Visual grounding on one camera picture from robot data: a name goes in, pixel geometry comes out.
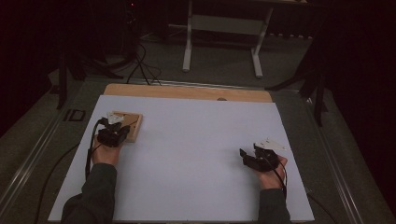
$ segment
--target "wooden block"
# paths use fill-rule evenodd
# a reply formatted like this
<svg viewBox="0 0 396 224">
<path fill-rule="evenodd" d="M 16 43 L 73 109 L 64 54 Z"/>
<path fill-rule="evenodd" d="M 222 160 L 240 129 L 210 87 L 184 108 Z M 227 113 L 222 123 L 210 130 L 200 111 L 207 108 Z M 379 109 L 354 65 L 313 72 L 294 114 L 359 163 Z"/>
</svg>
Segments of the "wooden block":
<svg viewBox="0 0 396 224">
<path fill-rule="evenodd" d="M 143 115 L 121 111 L 113 111 L 113 113 L 117 116 L 124 116 L 122 127 L 125 125 L 131 125 L 131 131 L 129 131 L 126 141 L 134 143 L 136 141 L 137 134 L 139 133 Z"/>
</svg>

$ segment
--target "table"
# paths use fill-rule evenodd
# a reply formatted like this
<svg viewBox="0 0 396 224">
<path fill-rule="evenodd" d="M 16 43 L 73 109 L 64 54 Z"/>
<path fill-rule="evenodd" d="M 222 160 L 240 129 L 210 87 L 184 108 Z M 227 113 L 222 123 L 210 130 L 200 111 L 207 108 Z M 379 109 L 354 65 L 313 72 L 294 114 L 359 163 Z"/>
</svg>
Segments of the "table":
<svg viewBox="0 0 396 224">
<path fill-rule="evenodd" d="M 229 101 L 213 101 L 218 98 Z M 240 101 L 248 98 L 250 102 Z M 266 135 L 288 149 L 279 154 L 289 159 L 287 203 L 292 220 L 313 220 L 276 105 L 269 102 L 265 91 L 107 86 L 49 220 L 59 221 L 64 202 L 79 193 L 92 127 L 110 108 L 144 116 L 136 142 L 126 144 L 120 154 L 115 221 L 254 220 L 260 187 L 242 164 L 239 148 L 251 154 L 253 142 Z"/>
<path fill-rule="evenodd" d="M 299 2 L 295 0 L 256 0 L 256 2 L 264 2 L 264 3 L 272 3 L 272 4 L 273 3 L 306 4 L 305 0 Z M 206 30 L 206 31 L 225 32 L 225 33 L 242 34 L 242 35 L 257 35 L 258 41 L 256 46 L 251 49 L 251 57 L 252 57 L 256 77 L 262 78 L 262 66 L 260 64 L 259 52 L 262 47 L 262 41 L 264 40 L 265 32 L 268 28 L 273 11 L 274 8 L 269 7 L 268 10 L 265 12 L 266 16 L 263 21 L 197 15 L 192 13 L 192 0 L 189 0 L 189 11 L 188 11 L 189 16 L 187 20 L 187 43 L 184 52 L 183 71 L 184 72 L 190 71 L 191 51 L 192 51 L 192 42 L 191 42 L 192 29 Z"/>
</svg>

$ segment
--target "white board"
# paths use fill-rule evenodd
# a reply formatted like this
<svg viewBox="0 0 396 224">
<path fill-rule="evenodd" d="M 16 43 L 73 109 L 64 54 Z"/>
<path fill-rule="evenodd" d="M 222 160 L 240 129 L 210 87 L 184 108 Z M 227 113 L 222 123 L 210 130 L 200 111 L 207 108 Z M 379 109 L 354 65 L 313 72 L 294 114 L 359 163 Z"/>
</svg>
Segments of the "white board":
<svg viewBox="0 0 396 224">
<path fill-rule="evenodd" d="M 50 221 L 60 220 L 64 203 L 81 192 L 93 126 L 112 110 L 143 114 L 136 142 L 125 144 L 120 153 L 114 220 L 257 220 L 259 182 L 243 165 L 239 148 L 253 155 L 253 143 L 267 137 L 287 149 L 277 153 L 289 159 L 291 220 L 314 219 L 275 104 L 102 95 Z"/>
</svg>

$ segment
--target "dark sleeve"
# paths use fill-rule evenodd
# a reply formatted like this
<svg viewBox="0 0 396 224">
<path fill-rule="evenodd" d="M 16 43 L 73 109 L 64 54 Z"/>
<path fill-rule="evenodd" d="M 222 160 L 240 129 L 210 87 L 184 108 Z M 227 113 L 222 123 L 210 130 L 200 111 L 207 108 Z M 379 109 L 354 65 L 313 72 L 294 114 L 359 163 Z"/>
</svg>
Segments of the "dark sleeve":
<svg viewBox="0 0 396 224">
<path fill-rule="evenodd" d="M 64 204 L 61 223 L 111 223 L 117 170 L 113 165 L 98 163 L 92 167 L 82 193 Z"/>
<path fill-rule="evenodd" d="M 263 189 L 260 192 L 259 223 L 291 223 L 282 189 Z"/>
</svg>

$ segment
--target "person's left hand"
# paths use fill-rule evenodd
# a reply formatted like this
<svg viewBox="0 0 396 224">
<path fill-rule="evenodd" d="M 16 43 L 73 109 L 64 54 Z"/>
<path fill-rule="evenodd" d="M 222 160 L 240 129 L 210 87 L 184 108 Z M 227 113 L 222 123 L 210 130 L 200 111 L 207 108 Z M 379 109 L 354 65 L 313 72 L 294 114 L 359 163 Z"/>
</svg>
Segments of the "person's left hand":
<svg viewBox="0 0 396 224">
<path fill-rule="evenodd" d="M 119 155 L 122 145 L 123 143 L 121 143 L 118 147 L 107 147 L 98 141 L 96 135 L 92 148 L 95 149 L 95 151 L 92 153 L 92 163 L 107 163 L 114 166 L 117 165 L 119 162 Z"/>
</svg>

